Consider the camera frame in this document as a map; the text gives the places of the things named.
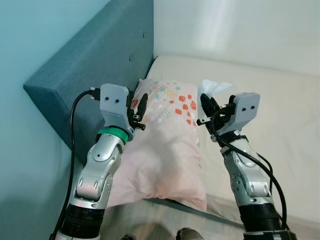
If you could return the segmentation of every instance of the black cable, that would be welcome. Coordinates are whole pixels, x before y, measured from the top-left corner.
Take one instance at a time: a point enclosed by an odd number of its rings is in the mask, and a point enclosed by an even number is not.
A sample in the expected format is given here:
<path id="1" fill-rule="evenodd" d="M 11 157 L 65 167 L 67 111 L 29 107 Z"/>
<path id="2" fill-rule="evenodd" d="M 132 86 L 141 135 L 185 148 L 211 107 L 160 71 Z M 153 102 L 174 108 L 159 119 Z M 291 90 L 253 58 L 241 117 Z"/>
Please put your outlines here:
<path id="1" fill-rule="evenodd" d="M 269 166 L 270 172 L 272 174 L 274 174 L 274 170 L 273 170 L 273 168 L 271 166 L 271 163 L 267 159 L 265 159 L 262 155 L 260 155 L 259 153 L 256 153 L 256 154 L 258 154 L 259 158 L 261 158 L 263 161 L 265 161 L 265 163 Z M 269 190 L 270 190 L 270 194 L 272 196 L 272 180 L 271 180 L 271 178 L 270 178 Z M 280 216 L 280 214 L 278 212 L 277 212 L 277 215 L 278 215 L 279 219 L 281 220 L 281 222 L 283 222 L 283 218 Z M 285 224 L 285 227 L 286 227 L 286 229 L 290 230 L 290 228 L 289 228 L 289 226 L 287 224 Z"/>
<path id="2" fill-rule="evenodd" d="M 279 196 L 280 196 L 280 200 L 281 200 L 281 207 L 282 207 L 282 229 L 285 230 L 287 228 L 287 205 L 286 205 L 286 199 L 285 199 L 285 195 L 284 192 L 282 191 L 280 184 L 278 183 L 277 179 L 275 178 L 275 176 L 271 173 L 271 171 L 265 166 L 263 165 L 259 160 L 257 160 L 255 157 L 251 156 L 250 154 L 240 150 L 239 148 L 231 145 L 230 143 L 228 143 L 227 141 L 225 141 L 216 131 L 215 129 L 215 118 L 217 115 L 220 114 L 220 111 L 216 111 L 213 116 L 211 117 L 211 126 L 212 126 L 212 133 L 215 136 L 217 142 L 219 144 L 225 145 L 228 148 L 230 148 L 231 150 L 235 151 L 238 154 L 241 154 L 242 156 L 246 157 L 247 159 L 251 160 L 252 162 L 254 162 L 255 164 L 257 164 L 260 168 L 262 168 L 262 170 L 268 175 L 268 177 L 272 180 L 272 182 L 274 183 L 276 189 L 278 190 Z"/>
<path id="3" fill-rule="evenodd" d="M 256 153 L 256 154 L 258 154 L 259 158 L 261 158 L 261 159 L 268 165 L 269 170 L 270 170 L 270 172 L 271 172 L 272 175 L 273 175 L 273 174 L 274 174 L 274 170 L 273 170 L 270 162 L 269 162 L 267 159 L 265 159 L 262 155 L 260 155 L 259 153 Z M 272 196 L 272 184 L 273 184 L 273 182 L 272 182 L 272 180 L 271 180 L 271 178 L 270 178 L 269 190 L 270 190 L 271 196 Z"/>
<path id="4" fill-rule="evenodd" d="M 69 198 L 71 195 L 71 189 L 72 189 L 72 182 L 74 178 L 74 169 L 75 169 L 75 133 L 74 133 L 74 116 L 75 116 L 75 110 L 78 102 L 86 95 L 91 95 L 93 93 L 92 90 L 84 91 L 79 96 L 76 97 L 76 99 L 73 102 L 71 113 L 70 113 L 70 136 L 71 136 L 71 164 L 70 164 L 70 176 L 69 176 L 69 182 L 68 182 L 68 188 L 66 191 L 65 200 L 63 203 L 63 207 L 61 209 L 60 216 L 58 218 L 58 221 L 56 222 L 55 228 L 53 233 L 50 235 L 49 240 L 54 240 L 56 238 L 56 235 L 61 229 L 62 224 L 64 222 L 65 216 L 66 216 L 66 209 L 69 203 Z"/>

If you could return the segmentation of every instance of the upholstered headboard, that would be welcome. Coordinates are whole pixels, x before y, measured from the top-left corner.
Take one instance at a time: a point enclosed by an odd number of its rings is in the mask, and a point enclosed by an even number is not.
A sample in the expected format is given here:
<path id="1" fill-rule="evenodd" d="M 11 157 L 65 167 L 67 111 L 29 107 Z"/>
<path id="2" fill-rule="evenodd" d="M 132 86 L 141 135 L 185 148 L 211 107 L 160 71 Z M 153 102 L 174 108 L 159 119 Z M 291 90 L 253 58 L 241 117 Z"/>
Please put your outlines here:
<path id="1" fill-rule="evenodd" d="M 68 146 L 70 110 L 80 93 L 104 83 L 134 90 L 146 77 L 154 60 L 153 2 L 111 0 L 24 84 Z M 75 151 L 82 161 L 103 125 L 99 102 L 81 100 L 75 112 Z"/>

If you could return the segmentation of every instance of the floor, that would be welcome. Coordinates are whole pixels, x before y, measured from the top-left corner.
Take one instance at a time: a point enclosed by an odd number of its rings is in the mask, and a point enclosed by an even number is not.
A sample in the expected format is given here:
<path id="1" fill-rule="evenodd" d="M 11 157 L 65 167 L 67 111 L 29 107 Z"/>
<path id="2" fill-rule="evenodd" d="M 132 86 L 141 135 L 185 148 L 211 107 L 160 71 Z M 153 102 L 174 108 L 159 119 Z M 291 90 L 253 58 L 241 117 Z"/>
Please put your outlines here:
<path id="1" fill-rule="evenodd" d="M 243 230 L 165 205 L 141 200 L 105 212 L 101 240 L 118 240 L 125 234 L 137 240 L 175 240 L 183 227 L 197 230 L 205 240 L 243 239 Z"/>

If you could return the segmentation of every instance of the black wrist cylinder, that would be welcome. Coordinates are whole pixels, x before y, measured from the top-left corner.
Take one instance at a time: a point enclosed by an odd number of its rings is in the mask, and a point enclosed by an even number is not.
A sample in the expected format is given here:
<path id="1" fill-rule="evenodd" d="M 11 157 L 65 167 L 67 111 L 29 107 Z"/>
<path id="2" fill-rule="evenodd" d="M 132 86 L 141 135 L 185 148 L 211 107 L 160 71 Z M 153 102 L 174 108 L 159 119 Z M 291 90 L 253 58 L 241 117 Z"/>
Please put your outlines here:
<path id="1" fill-rule="evenodd" d="M 296 234 L 290 230 L 280 230 L 280 231 L 265 231 L 257 232 L 256 234 L 245 233 L 243 235 L 244 240 L 298 240 Z"/>
<path id="2" fill-rule="evenodd" d="M 73 238 L 96 238 L 99 235 L 104 213 L 104 209 L 89 209 L 69 204 L 61 232 Z"/>
<path id="3" fill-rule="evenodd" d="M 252 204 L 239 207 L 246 232 L 281 230 L 280 219 L 272 203 Z"/>

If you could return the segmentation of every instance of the cable connector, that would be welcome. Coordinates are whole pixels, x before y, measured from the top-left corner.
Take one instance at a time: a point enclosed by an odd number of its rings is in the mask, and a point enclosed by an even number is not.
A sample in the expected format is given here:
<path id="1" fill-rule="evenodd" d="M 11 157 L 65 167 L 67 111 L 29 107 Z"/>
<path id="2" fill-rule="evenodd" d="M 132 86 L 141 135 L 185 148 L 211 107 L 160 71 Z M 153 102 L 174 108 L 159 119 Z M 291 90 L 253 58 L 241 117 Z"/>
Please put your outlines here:
<path id="1" fill-rule="evenodd" d="M 100 101 L 100 88 L 96 88 L 96 87 L 91 87 L 91 99 L 94 99 L 96 101 Z"/>

